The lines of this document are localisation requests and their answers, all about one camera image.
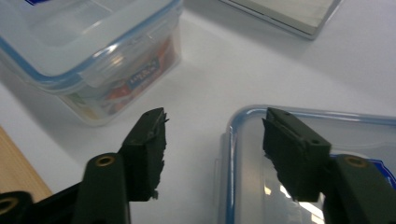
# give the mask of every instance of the white surface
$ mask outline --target white surface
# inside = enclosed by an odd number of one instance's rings
[[[0,124],[53,191],[85,162],[117,151],[140,115],[168,113],[158,201],[132,203],[139,223],[210,223],[215,158],[231,116],[246,105],[396,116],[396,3],[346,0],[315,41],[215,0],[186,0],[183,59],[123,114],[85,126],[55,97],[0,69]]]

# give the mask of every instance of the clear plastic container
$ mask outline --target clear plastic container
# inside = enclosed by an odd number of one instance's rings
[[[0,0],[0,60],[96,125],[180,57],[181,0]]]
[[[218,162],[216,206],[220,224],[324,223],[322,198],[296,203],[262,150],[266,106],[238,111],[224,134]],[[282,108],[332,144],[332,154],[357,155],[375,163],[395,188],[396,118]]]

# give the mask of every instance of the brass screw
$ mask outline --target brass screw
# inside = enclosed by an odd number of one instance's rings
[[[95,162],[97,166],[108,166],[113,163],[116,159],[112,156],[103,156],[98,158]]]
[[[364,167],[368,166],[367,161],[362,158],[359,158],[359,157],[347,156],[344,158],[344,160],[349,165],[357,167],[357,168],[364,168]]]
[[[11,211],[15,206],[17,206],[18,202],[18,198],[14,197],[0,200],[0,216]]]

